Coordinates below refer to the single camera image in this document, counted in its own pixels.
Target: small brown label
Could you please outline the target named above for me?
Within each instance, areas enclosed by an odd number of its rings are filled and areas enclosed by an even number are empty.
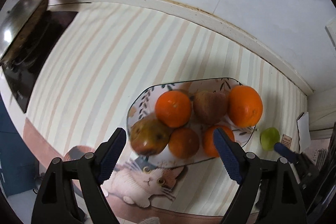
[[[292,138],[285,134],[282,134],[281,143],[288,149],[290,149],[292,144]]]

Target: plate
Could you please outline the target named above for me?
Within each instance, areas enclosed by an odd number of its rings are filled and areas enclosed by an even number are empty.
[[[230,90],[236,85],[242,84],[233,78],[211,78],[151,86],[139,95],[139,97],[134,101],[128,110],[127,133],[128,135],[130,134],[131,127],[137,121],[146,117],[147,115],[150,115],[151,113],[154,113],[157,99],[161,94],[167,91],[183,90],[184,92],[188,92],[192,101],[193,95],[198,91],[207,90],[212,92],[229,93]],[[255,127],[239,128],[235,126],[229,119],[228,115],[224,116],[221,122],[217,124],[223,124],[229,127],[235,135],[235,141],[242,147],[244,147],[249,141],[255,129]],[[201,145],[199,146],[198,152],[193,157],[182,160],[176,158],[172,153],[170,153],[167,145],[160,154],[148,157],[147,160],[150,164],[161,168],[174,168],[212,159],[204,153],[202,148],[202,132],[204,132],[210,126],[199,123],[195,118],[193,111],[190,121],[184,127],[191,128],[199,136],[199,143]]]

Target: cat eye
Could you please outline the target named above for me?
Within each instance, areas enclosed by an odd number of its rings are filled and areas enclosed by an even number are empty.
[[[144,168],[142,168],[142,171],[146,174],[149,174],[152,170],[148,166],[145,166]]]
[[[166,181],[165,181],[163,178],[159,178],[159,179],[157,180],[157,183],[160,184],[161,186],[164,185],[165,182],[166,182]]]

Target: metal pot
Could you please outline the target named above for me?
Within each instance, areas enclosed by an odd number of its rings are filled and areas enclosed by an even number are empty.
[[[0,65],[14,60],[42,15],[48,0],[19,0],[0,26]]]

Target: black stove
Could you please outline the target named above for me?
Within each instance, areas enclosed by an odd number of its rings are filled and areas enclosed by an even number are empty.
[[[19,55],[2,65],[8,85],[24,113],[45,61],[77,13],[46,11]]]

